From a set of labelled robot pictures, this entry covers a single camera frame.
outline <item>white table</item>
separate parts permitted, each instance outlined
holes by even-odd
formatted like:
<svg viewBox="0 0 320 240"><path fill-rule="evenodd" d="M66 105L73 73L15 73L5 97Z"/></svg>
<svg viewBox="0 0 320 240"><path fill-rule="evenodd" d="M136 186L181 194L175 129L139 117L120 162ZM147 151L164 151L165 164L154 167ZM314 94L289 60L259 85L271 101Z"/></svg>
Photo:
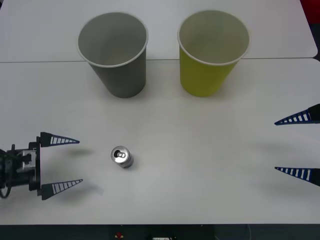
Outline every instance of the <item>white table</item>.
<svg viewBox="0 0 320 240"><path fill-rule="evenodd" d="M219 92L186 93L177 60L148 61L120 99L86 62L1 63L0 147L41 131L80 140L42 148L42 183L79 185L41 201L0 200L0 224L320 224L320 188L274 169L320 167L317 125L274 122L320 102L314 59L244 59ZM122 169L111 150L126 146Z"/></svg>
<svg viewBox="0 0 320 240"><path fill-rule="evenodd" d="M145 22L148 59L178 59L179 25L205 9L228 11L243 20L252 38L245 58L317 54L300 0L6 0L0 11L0 62L82 61L76 38L83 24L112 11Z"/></svg>

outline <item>soda can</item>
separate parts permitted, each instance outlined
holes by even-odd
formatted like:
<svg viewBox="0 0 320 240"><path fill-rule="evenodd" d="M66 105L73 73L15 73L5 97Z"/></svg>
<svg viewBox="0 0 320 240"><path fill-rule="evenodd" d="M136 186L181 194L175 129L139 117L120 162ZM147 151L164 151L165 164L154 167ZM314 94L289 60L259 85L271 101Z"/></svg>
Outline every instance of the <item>soda can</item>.
<svg viewBox="0 0 320 240"><path fill-rule="evenodd" d="M134 164L134 157L124 146L116 146L111 152L111 158L123 169L127 169Z"/></svg>

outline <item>cup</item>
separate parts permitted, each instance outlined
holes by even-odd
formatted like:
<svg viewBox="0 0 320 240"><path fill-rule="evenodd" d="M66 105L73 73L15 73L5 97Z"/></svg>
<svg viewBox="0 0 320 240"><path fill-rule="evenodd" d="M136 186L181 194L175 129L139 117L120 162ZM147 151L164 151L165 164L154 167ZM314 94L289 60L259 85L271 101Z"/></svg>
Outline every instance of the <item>cup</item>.
<svg viewBox="0 0 320 240"><path fill-rule="evenodd" d="M244 23L219 10L189 16L177 35L180 82L188 93L197 97L215 93L250 45Z"/></svg>
<svg viewBox="0 0 320 240"><path fill-rule="evenodd" d="M111 94L130 98L146 84L145 24L128 13L110 12L89 20L77 38L77 50Z"/></svg>

